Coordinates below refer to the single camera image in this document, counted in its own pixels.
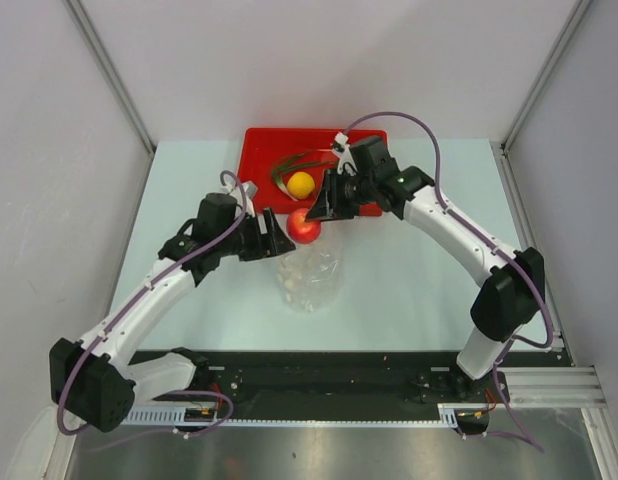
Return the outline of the red fake tomato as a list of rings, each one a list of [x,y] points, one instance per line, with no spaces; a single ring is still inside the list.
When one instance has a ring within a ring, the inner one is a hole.
[[[287,234],[296,243],[313,243],[321,234],[321,223],[314,220],[308,220],[308,213],[308,208],[298,208],[291,212],[287,217]]]

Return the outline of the yellow fake lemon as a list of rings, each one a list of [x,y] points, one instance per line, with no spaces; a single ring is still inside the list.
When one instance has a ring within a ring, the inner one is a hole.
[[[295,200],[304,200],[314,192],[316,183],[309,173],[297,171],[289,177],[286,189]]]

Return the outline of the clear zip top bag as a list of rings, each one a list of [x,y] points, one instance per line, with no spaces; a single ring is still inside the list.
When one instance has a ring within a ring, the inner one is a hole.
[[[309,244],[277,258],[276,279],[285,303],[295,311],[314,313],[333,303],[343,283],[343,240],[323,232]]]

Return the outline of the green fake chive sprig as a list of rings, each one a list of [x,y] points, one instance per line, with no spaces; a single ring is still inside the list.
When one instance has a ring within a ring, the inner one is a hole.
[[[306,150],[276,160],[270,168],[270,178],[276,186],[281,186],[285,183],[285,177],[296,171],[333,166],[335,163],[336,157],[330,151]]]

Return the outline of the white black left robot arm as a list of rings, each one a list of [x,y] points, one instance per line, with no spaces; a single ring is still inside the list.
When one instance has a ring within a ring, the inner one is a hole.
[[[203,358],[176,348],[133,364],[138,347],[180,300],[225,257],[250,262],[294,251],[271,209],[256,214],[226,193],[210,193],[196,217],[167,240],[143,282],[125,303],[77,341],[59,339],[49,353],[51,399],[64,434],[70,412],[103,433],[117,428],[138,403],[173,391],[196,400],[210,387]]]

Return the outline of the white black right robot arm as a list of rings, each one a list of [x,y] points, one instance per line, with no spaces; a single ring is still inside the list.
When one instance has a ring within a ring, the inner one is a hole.
[[[339,133],[332,143],[336,166],[323,173],[307,215],[316,221],[350,220],[363,206],[377,205],[432,238],[479,288],[470,309],[473,329],[450,376],[452,393],[473,401],[518,331],[544,304],[544,259],[532,247],[516,250],[455,208],[436,181],[416,166],[402,169],[379,136],[354,144]]]

